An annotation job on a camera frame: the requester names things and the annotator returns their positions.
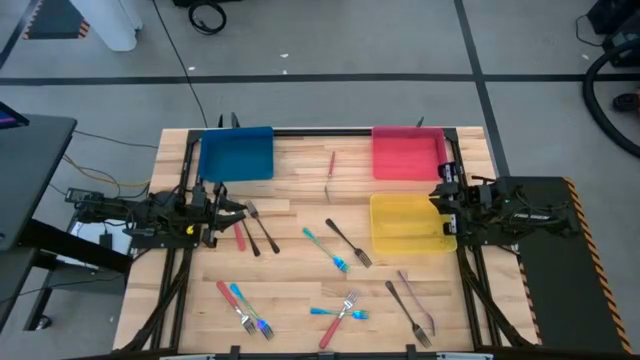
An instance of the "black floor stripe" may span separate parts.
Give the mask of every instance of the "black floor stripe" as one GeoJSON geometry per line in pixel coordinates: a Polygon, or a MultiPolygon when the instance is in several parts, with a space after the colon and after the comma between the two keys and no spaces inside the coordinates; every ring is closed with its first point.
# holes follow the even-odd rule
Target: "black floor stripe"
{"type": "Polygon", "coordinates": [[[496,163],[498,174],[500,176],[506,176],[509,175],[507,157],[504,153],[502,140],[500,139],[498,123],[496,122],[496,117],[493,113],[493,108],[491,107],[491,99],[489,98],[487,84],[482,74],[482,67],[480,66],[480,59],[478,58],[476,45],[473,42],[473,36],[471,35],[471,26],[469,25],[467,12],[464,9],[462,0],[454,0],[454,4],[456,6],[456,12],[458,13],[460,28],[462,29],[462,38],[464,39],[464,45],[467,48],[467,55],[469,56],[469,62],[471,63],[471,71],[473,73],[474,82],[476,84],[476,89],[478,90],[480,106],[482,107],[484,120],[487,124],[487,132],[489,133],[489,140],[491,142],[491,148],[493,149],[493,158],[496,163]]]}
{"type": "MultiPolygon", "coordinates": [[[[217,75],[191,76],[193,84],[257,84],[298,82],[386,82],[442,81],[471,82],[471,74],[300,74],[300,75],[217,75]]],[[[161,85],[186,84],[184,76],[92,77],[92,78],[0,78],[0,85],[161,85]]]]}
{"type": "MultiPolygon", "coordinates": [[[[584,74],[484,74],[485,82],[582,82],[584,74]]],[[[638,81],[640,73],[599,74],[596,81],[638,81]]]]}
{"type": "Polygon", "coordinates": [[[22,34],[22,30],[24,30],[24,27],[27,26],[27,24],[29,23],[29,20],[31,19],[31,13],[33,13],[33,9],[36,7],[37,4],[38,4],[38,0],[29,1],[29,5],[27,5],[27,8],[24,10],[24,13],[22,13],[22,16],[20,17],[20,21],[18,21],[18,25],[16,25],[15,29],[13,29],[13,32],[11,33],[9,40],[7,40],[7,43],[4,45],[4,49],[2,49],[2,52],[0,53],[0,69],[2,69],[2,66],[4,66],[4,63],[9,58],[9,55],[11,55],[11,51],[13,50],[13,47],[18,42],[18,39],[22,34]]]}
{"type": "MultiPolygon", "coordinates": [[[[260,84],[316,82],[581,82],[582,74],[300,74],[192,76],[194,84],[260,84]]],[[[597,81],[640,81],[640,74],[601,74],[597,81]]],[[[184,76],[0,78],[0,86],[170,85],[187,84],[184,76]]]]}

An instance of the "computer monitor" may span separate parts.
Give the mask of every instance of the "computer monitor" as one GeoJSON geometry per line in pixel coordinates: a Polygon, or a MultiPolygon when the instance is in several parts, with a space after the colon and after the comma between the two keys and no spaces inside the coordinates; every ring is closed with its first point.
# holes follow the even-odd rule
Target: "computer monitor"
{"type": "Polygon", "coordinates": [[[29,120],[0,101],[0,130],[28,125],[29,120]]]}

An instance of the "yellow bin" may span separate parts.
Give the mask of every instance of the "yellow bin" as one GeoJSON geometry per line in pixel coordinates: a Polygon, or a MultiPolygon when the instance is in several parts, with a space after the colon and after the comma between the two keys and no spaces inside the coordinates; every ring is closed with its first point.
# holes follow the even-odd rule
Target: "yellow bin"
{"type": "Polygon", "coordinates": [[[441,254],[458,247],[455,236],[445,235],[440,215],[426,195],[376,194],[371,196],[371,237],[381,254],[441,254]]]}

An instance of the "plastic tray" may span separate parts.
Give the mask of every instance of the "plastic tray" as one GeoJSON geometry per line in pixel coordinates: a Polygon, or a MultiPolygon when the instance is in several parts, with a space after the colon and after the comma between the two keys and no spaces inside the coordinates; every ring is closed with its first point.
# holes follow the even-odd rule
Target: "plastic tray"
{"type": "Polygon", "coordinates": [[[272,179],[273,128],[206,131],[198,174],[209,182],[272,179]]]}
{"type": "Polygon", "coordinates": [[[373,248],[382,254],[439,254],[454,251],[455,236],[444,234],[448,216],[440,215],[426,195],[371,196],[373,248]]]}
{"type": "Polygon", "coordinates": [[[373,128],[373,177],[380,180],[440,180],[438,165],[447,161],[440,128],[373,128]]]}

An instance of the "black table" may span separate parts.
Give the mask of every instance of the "black table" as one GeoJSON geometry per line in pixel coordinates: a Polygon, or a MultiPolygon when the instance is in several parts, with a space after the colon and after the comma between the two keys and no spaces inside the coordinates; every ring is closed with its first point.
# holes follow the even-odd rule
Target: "black table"
{"type": "MultiPolygon", "coordinates": [[[[127,273],[131,263],[125,255],[32,219],[77,121],[25,117],[29,126],[0,130],[0,330],[31,267],[53,270],[55,254],[120,273],[127,273]]],[[[37,325],[50,294],[51,288],[40,291],[25,329],[37,325]]]]}

